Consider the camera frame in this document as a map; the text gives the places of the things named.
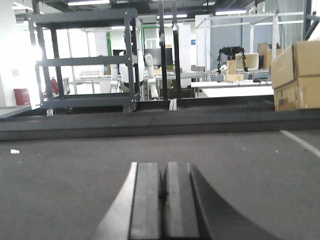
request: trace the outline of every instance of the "ceiling light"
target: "ceiling light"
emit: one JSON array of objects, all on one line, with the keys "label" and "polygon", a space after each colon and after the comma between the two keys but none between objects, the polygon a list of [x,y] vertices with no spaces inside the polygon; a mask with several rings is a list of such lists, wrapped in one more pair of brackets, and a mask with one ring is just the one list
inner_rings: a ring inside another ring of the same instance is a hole
[{"label": "ceiling light", "polygon": [[246,14],[246,10],[236,10],[236,11],[217,11],[215,15],[232,15],[232,14]]},{"label": "ceiling light", "polygon": [[[182,26],[183,25],[183,22],[178,22],[178,26]],[[165,23],[164,24],[165,27],[172,27],[172,23]]]},{"label": "ceiling light", "polygon": [[126,27],[125,26],[112,26],[111,30],[125,30]]},{"label": "ceiling light", "polygon": [[[177,14],[176,17],[177,17],[178,19],[181,19],[181,18],[186,18],[186,17],[188,17],[188,15],[187,15],[187,14]],[[164,19],[172,19],[173,16],[172,16],[172,15],[164,15],[163,18],[164,18]]]},{"label": "ceiling light", "polygon": [[208,3],[207,2],[204,2],[203,3],[203,5],[202,6],[213,6],[213,5],[215,5],[216,4],[216,2],[215,1],[209,1]]},{"label": "ceiling light", "polygon": [[187,14],[178,14],[176,17],[177,17],[178,19],[181,19],[181,18],[186,18],[186,17],[188,17],[188,15],[187,15]]},{"label": "ceiling light", "polygon": [[123,30],[123,29],[126,29],[125,26],[112,26],[111,27],[112,30]]},{"label": "ceiling light", "polygon": [[109,4],[109,3],[110,3],[110,0],[71,1],[71,2],[68,2],[68,6]]}]

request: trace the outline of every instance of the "monitor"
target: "monitor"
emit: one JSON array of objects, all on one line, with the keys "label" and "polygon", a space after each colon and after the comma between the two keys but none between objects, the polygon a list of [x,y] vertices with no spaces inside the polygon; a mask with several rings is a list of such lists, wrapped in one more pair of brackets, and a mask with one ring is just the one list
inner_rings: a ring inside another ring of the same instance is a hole
[{"label": "monitor", "polygon": [[[145,49],[144,54],[147,53],[152,55],[154,66],[161,66],[161,48]],[[174,64],[171,47],[165,49],[165,63],[167,66]]]}]

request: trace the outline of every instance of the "black rubber mat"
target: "black rubber mat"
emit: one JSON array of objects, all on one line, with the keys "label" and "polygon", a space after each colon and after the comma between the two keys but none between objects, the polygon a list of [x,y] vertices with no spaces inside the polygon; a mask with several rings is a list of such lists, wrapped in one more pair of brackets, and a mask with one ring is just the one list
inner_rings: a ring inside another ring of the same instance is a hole
[{"label": "black rubber mat", "polygon": [[231,206],[281,239],[320,239],[320,159],[280,132],[2,141],[0,239],[86,240],[131,162],[163,171],[170,161],[195,163]]}]

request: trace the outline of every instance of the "white wall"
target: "white wall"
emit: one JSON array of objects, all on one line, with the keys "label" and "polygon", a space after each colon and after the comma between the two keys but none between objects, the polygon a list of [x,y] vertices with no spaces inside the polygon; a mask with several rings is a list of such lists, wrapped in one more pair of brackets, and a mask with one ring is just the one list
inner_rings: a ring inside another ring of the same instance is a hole
[{"label": "white wall", "polygon": [[191,26],[178,26],[179,32],[179,62],[183,72],[191,71]]},{"label": "white wall", "polygon": [[[192,21],[190,22],[190,25],[191,25],[191,40],[195,40],[196,39],[196,22]],[[195,45],[191,45],[190,51],[191,51],[191,65],[197,65],[197,41],[195,42]]]},{"label": "white wall", "polygon": [[[196,15],[195,16],[195,27],[197,27],[200,22],[204,19],[209,17],[209,15]],[[197,66],[207,66],[207,69],[210,68],[210,28],[205,30],[204,25],[202,24],[201,27],[196,29],[196,65]]]},{"label": "white wall", "polygon": [[13,77],[12,69],[17,68],[20,45],[17,37],[16,17],[12,0],[1,0],[0,6],[0,107],[15,106],[13,89],[20,79]]}]

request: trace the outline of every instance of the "metal shelving cart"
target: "metal shelving cart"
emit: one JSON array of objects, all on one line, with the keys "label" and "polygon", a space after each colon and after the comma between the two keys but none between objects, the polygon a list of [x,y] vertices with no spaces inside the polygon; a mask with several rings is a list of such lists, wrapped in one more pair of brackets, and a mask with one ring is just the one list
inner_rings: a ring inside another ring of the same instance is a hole
[{"label": "metal shelving cart", "polygon": [[[134,8],[109,9],[86,12],[64,12],[55,14],[35,14],[29,17],[30,38],[33,46],[36,45],[37,32],[38,44],[42,50],[42,60],[35,64],[36,78],[40,96],[40,106],[44,109],[54,108],[77,108],[77,107],[100,107],[100,106],[123,106],[124,112],[134,111],[137,101],[140,100],[140,87],[136,40],[136,18],[138,12]],[[124,25],[124,39],[126,42],[126,54],[123,56],[99,56],[60,58],[57,40],[58,29],[108,27]],[[54,59],[47,59],[43,28],[50,29]],[[65,95],[62,66],[79,65],[107,65],[126,64],[128,67],[129,92],[126,93],[103,93]],[[44,82],[47,98],[41,87],[40,67],[43,68]],[[48,67],[55,67],[59,95],[53,96]]]}]

